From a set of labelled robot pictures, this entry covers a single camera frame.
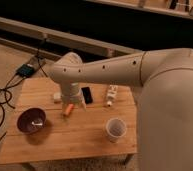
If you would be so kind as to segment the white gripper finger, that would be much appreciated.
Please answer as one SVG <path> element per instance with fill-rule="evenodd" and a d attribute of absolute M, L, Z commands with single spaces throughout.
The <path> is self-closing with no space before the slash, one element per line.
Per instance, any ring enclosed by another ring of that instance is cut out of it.
<path fill-rule="evenodd" d="M 87 111 L 87 106 L 86 106 L 86 103 L 84 101 L 82 101 L 82 109 L 84 111 Z"/>
<path fill-rule="evenodd" d="M 66 114 L 67 104 L 62 104 L 62 115 Z"/>

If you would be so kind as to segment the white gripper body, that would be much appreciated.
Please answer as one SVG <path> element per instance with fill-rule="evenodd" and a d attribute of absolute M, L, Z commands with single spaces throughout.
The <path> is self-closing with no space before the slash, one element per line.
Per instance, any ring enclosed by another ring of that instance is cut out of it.
<path fill-rule="evenodd" d="M 82 102 L 82 91 L 78 83 L 64 83 L 60 85 L 61 99 L 65 104 L 79 104 Z"/>

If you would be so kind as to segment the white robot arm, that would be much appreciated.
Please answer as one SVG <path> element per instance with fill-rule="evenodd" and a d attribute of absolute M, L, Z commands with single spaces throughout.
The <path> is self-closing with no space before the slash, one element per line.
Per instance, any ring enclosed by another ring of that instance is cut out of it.
<path fill-rule="evenodd" d="M 145 51 L 90 63 L 70 52 L 52 65 L 49 76 L 60 85 L 65 103 L 80 100 L 80 82 L 140 87 L 140 171 L 193 171 L 193 49 Z"/>

